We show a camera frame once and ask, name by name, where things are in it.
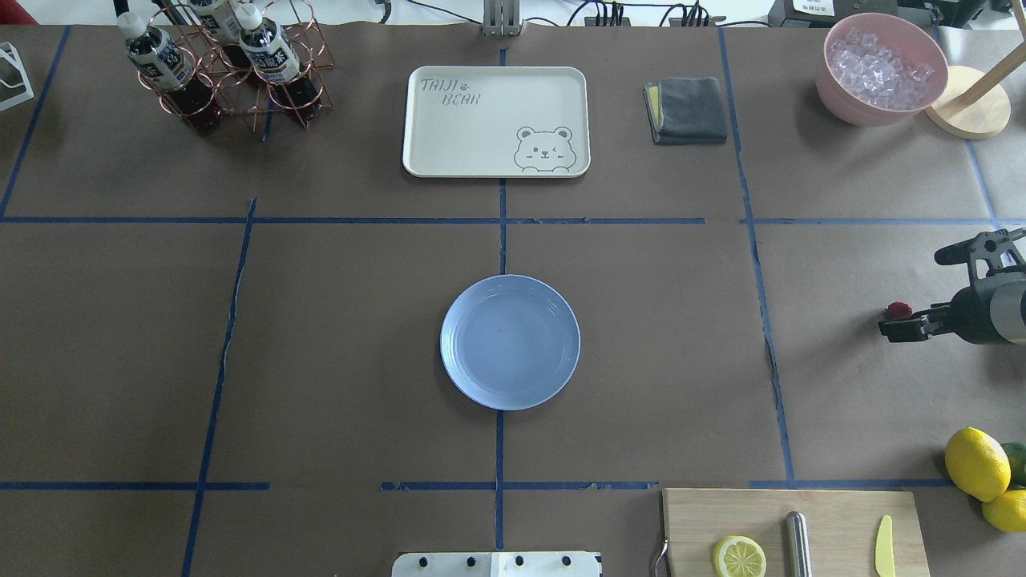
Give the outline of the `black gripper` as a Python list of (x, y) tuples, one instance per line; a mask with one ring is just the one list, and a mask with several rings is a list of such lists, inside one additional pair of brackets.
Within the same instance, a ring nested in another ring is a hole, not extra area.
[(956, 333), (968, 343), (997, 345), (998, 333), (991, 318), (994, 288), (960, 288), (948, 303), (934, 307), (933, 312), (916, 313), (905, 319), (877, 321), (880, 335), (890, 343), (926, 342), (933, 322), (939, 333)]

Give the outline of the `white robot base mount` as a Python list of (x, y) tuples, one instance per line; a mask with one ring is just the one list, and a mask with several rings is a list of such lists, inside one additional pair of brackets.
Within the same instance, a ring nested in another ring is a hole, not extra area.
[(602, 576), (604, 564), (590, 551), (407, 552), (395, 559), (392, 576)]

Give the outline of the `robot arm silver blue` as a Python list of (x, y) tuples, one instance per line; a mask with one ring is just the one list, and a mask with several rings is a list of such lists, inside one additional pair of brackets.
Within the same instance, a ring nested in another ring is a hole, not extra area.
[(877, 322), (891, 343), (926, 342), (954, 333), (974, 345), (1022, 345), (1025, 342), (1024, 278), (995, 276), (960, 288), (949, 302), (913, 312), (905, 319)]

